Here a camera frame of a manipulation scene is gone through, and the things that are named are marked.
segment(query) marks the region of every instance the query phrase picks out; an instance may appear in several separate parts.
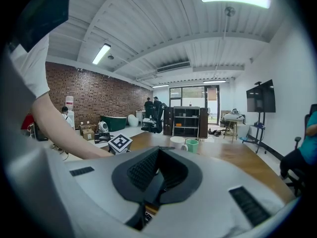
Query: ceiling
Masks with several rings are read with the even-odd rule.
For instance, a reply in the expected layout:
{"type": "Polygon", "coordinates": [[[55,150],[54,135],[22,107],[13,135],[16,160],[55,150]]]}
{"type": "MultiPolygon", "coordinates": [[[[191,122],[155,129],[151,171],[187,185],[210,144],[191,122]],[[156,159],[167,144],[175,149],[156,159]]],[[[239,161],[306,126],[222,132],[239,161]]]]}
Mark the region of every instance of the ceiling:
{"type": "Polygon", "coordinates": [[[271,1],[270,9],[263,9],[201,0],[70,0],[69,20],[50,33],[47,60],[145,87],[237,77],[284,19],[281,6],[271,1]],[[236,13],[227,18],[223,39],[227,6],[236,13]],[[96,66],[92,61],[104,43],[111,49],[96,66]],[[190,61],[191,68],[156,73],[182,61],[190,61]]]}

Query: television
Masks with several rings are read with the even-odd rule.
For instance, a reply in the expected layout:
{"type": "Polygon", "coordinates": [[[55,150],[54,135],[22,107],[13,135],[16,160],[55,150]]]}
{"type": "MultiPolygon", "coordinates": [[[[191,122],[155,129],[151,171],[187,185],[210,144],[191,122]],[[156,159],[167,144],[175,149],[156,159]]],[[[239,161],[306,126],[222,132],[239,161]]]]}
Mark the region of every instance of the television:
{"type": "Polygon", "coordinates": [[[275,113],[273,81],[269,80],[247,91],[248,112],[275,113]]]}

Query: white cup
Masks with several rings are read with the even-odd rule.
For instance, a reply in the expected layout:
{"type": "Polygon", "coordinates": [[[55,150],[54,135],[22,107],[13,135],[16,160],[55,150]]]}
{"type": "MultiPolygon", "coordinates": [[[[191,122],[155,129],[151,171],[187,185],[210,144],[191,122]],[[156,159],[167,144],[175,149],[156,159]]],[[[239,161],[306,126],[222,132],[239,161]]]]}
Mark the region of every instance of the white cup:
{"type": "Polygon", "coordinates": [[[188,151],[188,146],[185,144],[186,140],[182,137],[171,137],[169,146],[188,151]]]}

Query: black chair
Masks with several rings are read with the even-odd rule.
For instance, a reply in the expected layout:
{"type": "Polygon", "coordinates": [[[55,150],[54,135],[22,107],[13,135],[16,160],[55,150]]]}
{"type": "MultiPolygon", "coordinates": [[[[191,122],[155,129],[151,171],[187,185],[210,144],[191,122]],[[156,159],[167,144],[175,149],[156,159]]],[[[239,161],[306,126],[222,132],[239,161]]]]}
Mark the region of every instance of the black chair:
{"type": "Polygon", "coordinates": [[[167,105],[165,103],[160,104],[158,108],[158,116],[155,117],[153,115],[152,119],[150,119],[149,121],[144,121],[143,122],[144,126],[141,128],[141,130],[148,131],[151,133],[161,133],[163,130],[161,118],[162,118],[163,111],[166,108],[167,108],[167,105]]]}
{"type": "MultiPolygon", "coordinates": [[[[316,111],[317,111],[317,104],[312,104],[309,114],[305,115],[305,118],[304,118],[304,123],[305,123],[304,139],[306,137],[306,127],[307,127],[308,120],[311,117],[312,113],[316,112],[316,111]]],[[[295,142],[296,142],[295,149],[297,149],[298,143],[299,143],[299,141],[301,141],[301,139],[302,139],[301,137],[295,137],[295,142]]],[[[291,170],[293,171],[293,173],[295,175],[297,175],[298,179],[296,179],[295,177],[289,176],[289,179],[292,182],[288,182],[286,185],[289,187],[294,187],[295,196],[297,196],[299,190],[302,193],[305,190],[305,183],[307,181],[307,174],[300,169],[291,169],[291,170]]]]}

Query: small table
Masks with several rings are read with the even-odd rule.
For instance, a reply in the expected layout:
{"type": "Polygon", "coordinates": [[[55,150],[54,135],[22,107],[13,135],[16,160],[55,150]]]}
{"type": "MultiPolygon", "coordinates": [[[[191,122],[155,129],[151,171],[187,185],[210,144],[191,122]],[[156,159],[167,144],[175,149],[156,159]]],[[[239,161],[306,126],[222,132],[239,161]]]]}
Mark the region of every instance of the small table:
{"type": "Polygon", "coordinates": [[[237,120],[225,120],[225,121],[228,121],[229,124],[226,127],[226,131],[224,132],[223,138],[226,137],[227,130],[230,127],[231,123],[233,123],[233,133],[232,133],[232,143],[233,143],[234,136],[236,136],[236,140],[237,140],[237,137],[238,137],[238,125],[237,124],[238,124],[239,121],[237,121],[237,120]]]}

